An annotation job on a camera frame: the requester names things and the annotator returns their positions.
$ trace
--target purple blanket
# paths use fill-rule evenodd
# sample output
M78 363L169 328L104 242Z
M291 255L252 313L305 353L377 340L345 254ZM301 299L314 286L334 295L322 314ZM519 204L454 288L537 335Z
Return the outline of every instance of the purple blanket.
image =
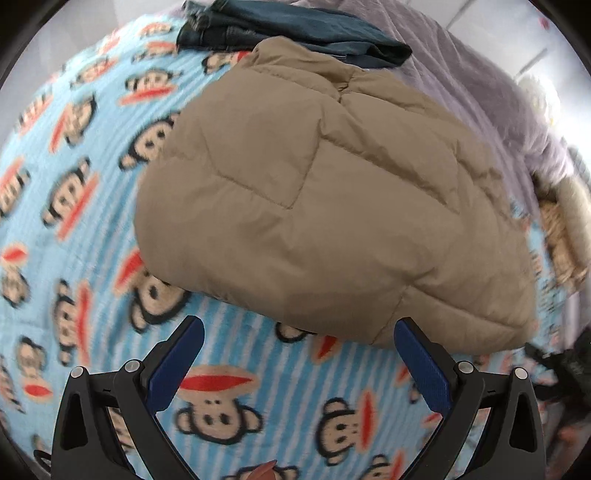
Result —
M277 0L355 14L413 48L393 73L471 127L493 149L507 192L538 218L530 172L573 174L566 148L533 113L519 87L435 20L395 0Z

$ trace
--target monkey print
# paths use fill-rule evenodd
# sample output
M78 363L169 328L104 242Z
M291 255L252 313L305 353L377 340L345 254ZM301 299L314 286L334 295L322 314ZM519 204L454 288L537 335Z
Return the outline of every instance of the monkey print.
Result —
M65 240L78 223L98 185L98 174L90 175L90 159L83 157L62 175L51 191L41 218L48 228L60 225L58 240Z
M121 38L119 37L119 29L113 30L104 38L103 43L100 45L96 53L98 55L106 55L119 44L120 40Z
M327 466L342 463L351 448L366 452L376 430L374 395L364 391L357 409L346 400L331 398L322 408L322 417L316 428L316 449Z
M16 158L0 179L0 220L11 215L31 181L28 170L23 168L24 161L23 157Z
M315 333L291 327L285 323L275 324L275 336L283 343L297 343L312 335L310 342L310 359L315 364L321 364L333 358L340 352L343 343L330 335L316 335Z
M258 378L242 368L193 367L177 393L189 404L176 413L178 430L220 445L234 445L245 435L262 431L261 415L237 400L259 385Z
M27 107L18 116L17 132L22 137L25 135L43 115L45 110L51 105L53 94L44 92L27 105Z
M87 96L76 103L68 103L53 129L49 142L49 153L57 153L63 141L69 147L75 147L84 138L84 134L96 114L94 95Z
M241 468L236 475L225 476L222 480L298 480L300 471L295 466L281 468L276 462L266 465L249 466Z
M385 455L376 455L359 480L398 480L404 473L404 459L404 450L397 451L392 462Z
M78 75L76 75L76 79L73 82L70 82L70 88L73 90L87 83L94 82L113 68L116 63L117 59L110 59L109 57L95 60L90 65L84 67Z
M158 57L178 55L177 44L169 41L151 41L145 46L145 50L134 55L132 62L140 60L152 60Z
M45 349L29 337L21 337L17 345L17 365L25 395L35 402L49 401L53 395L49 384L41 377L47 365Z
M174 27L170 23L152 22L138 32L138 37L154 37L156 35L164 35L172 31L174 31Z
M191 292L172 286L151 275L135 248L124 260L115 280L115 293L131 292L129 322L138 333L150 325L175 318L185 307Z
M18 401L16 393L14 392L14 382L8 372L6 359L0 355L0 397L6 403L20 413L25 413L21 403Z
M88 366L88 328L89 312L92 301L90 287L87 281L78 286L76 300L74 300L70 285L64 279L56 285L56 300L53 305L53 325L56 332L60 352L58 360L65 367L72 364L76 350L79 353L78 363Z
M51 449L46 445L46 443L36 433L31 436L31 446L33 447L33 451L38 450L39 452L42 452L45 455L51 455ZM47 470L48 467L51 469L51 460L48 460L48 459L46 460L40 456L35 455L35 461L44 470Z
M205 75L211 75L212 73L218 72L224 65L233 67L249 53L249 51L217 51L210 53L201 63L203 65L203 73Z
M182 72L153 68L141 75L127 78L125 88L129 94L119 99L119 104L133 105L139 102L149 102L170 95L177 89L172 80L182 75Z
M119 443L121 444L123 451L125 453L134 452L134 441L131 439L131 435L129 434L129 430L127 429L125 420L121 415L120 409L109 407L109 416L111 417L113 428L115 429L115 433L117 434L117 438L119 439Z
M131 170L138 164L155 160L164 145L166 136L172 131L178 112L148 124L131 141L127 153L119 160L121 170Z
M19 308L31 296L29 283L21 272L27 261L27 248L21 244L11 244L4 248L0 255L0 265L4 269L0 287L2 298L13 308Z

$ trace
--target black object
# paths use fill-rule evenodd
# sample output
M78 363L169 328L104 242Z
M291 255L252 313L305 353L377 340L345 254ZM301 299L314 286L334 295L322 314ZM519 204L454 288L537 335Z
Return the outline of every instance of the black object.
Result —
M399 320L394 340L429 407L444 417L401 480L444 480L480 408L491 408L463 480L543 480L545 454L540 415L527 372L479 372L455 363L410 318Z
M548 443L546 456L552 457L558 445L558 432L567 425L584 420L591 414L591 329L583 330L571 349L549 355L530 343L525 354L543 367L554 371L554 385L534 386L535 396L542 401L562 402L563 413Z
M177 38L180 48L252 50L266 38L283 36L362 68L399 67L413 52L371 23L338 10L215 0L206 8L188 1L185 11L188 20Z
M51 478L138 480L115 434L107 407L119 408L155 480L198 480L155 418L172 401L203 346L203 323L187 316L143 361L90 375L75 367L61 399L51 451Z
M542 480L545 457L540 417L527 372L479 372L458 364L431 343L410 318L396 324L395 341L429 406L444 415L403 480L443 480L462 448L479 408L491 407L484 433L462 476L466 480ZM189 316L141 362L118 372L72 370L57 417L51 478L137 480L109 419L117 407L154 480L199 480L170 443L154 415L168 407L203 345L203 323Z

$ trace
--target screw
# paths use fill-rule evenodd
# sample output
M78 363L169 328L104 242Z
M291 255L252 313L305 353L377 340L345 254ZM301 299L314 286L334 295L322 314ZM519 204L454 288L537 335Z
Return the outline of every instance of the screw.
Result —
M82 367L74 367L70 372L72 378L78 378L84 373L84 369Z
M520 378L521 380L525 380L527 378L527 370L525 370L524 368L516 368L515 369L515 376L517 378Z
M125 371L133 373L139 368L139 362L137 360L130 360L125 364Z
M464 374L471 374L474 371L474 366L470 362L460 362L457 367Z

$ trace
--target beige puffer jacket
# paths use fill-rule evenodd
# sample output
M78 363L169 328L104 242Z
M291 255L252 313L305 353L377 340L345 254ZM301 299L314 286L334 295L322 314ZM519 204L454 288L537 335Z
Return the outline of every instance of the beige puffer jacket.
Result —
M535 331L534 280L487 146L389 72L285 38L190 102L135 219L149 271L378 346L411 316L450 352Z

